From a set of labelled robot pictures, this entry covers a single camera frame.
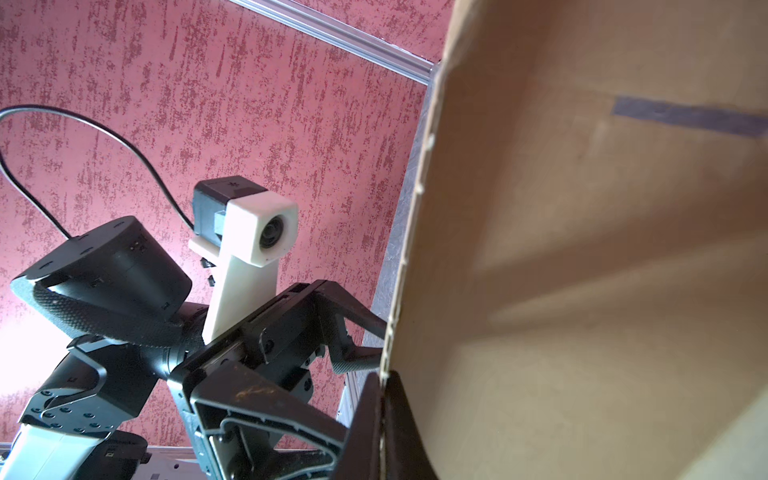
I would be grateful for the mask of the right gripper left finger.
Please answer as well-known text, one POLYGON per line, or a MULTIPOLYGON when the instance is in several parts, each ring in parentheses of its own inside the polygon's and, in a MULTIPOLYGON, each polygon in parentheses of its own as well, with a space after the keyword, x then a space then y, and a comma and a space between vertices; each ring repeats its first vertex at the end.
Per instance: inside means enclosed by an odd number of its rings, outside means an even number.
POLYGON ((382 400, 379 376, 371 373, 364 383, 332 479, 375 480, 381 477, 382 400))

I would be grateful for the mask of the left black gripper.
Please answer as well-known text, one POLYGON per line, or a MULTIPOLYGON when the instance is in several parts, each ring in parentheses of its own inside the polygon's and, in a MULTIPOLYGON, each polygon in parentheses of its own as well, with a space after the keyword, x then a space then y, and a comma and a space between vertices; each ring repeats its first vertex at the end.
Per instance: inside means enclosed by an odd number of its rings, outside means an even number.
POLYGON ((309 401, 310 364, 337 375, 380 365, 348 323, 383 340, 387 323, 337 282, 298 283, 175 367, 167 381, 209 479, 329 479, 347 429, 309 401))

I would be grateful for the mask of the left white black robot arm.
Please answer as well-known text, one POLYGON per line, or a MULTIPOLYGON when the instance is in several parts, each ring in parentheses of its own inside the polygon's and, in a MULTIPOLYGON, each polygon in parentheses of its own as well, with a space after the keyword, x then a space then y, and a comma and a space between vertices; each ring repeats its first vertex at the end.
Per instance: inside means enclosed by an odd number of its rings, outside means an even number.
POLYGON ((73 237, 17 276, 13 292, 69 337, 67 355, 29 400, 5 479, 128 479, 145 441, 121 430, 155 385, 169 387, 209 479, 327 479, 348 430, 311 403, 309 371, 328 357, 370 370, 377 348, 354 323, 385 322, 338 283, 297 283, 211 342, 208 309, 143 225, 125 216, 73 237))

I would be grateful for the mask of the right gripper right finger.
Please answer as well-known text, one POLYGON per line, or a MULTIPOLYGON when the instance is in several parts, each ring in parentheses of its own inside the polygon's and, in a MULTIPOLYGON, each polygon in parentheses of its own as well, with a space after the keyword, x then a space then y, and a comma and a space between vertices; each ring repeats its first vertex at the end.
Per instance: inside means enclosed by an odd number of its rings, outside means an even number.
POLYGON ((424 448, 400 375, 392 371, 383 393, 383 460, 385 479, 437 480, 424 448))

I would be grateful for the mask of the brown cardboard box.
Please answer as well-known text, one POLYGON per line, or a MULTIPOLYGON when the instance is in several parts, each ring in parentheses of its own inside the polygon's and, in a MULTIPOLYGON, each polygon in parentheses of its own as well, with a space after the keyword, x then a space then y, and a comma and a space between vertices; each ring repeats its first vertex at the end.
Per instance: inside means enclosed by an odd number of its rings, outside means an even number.
POLYGON ((766 477, 765 2, 457 2, 416 200, 440 478, 766 477))

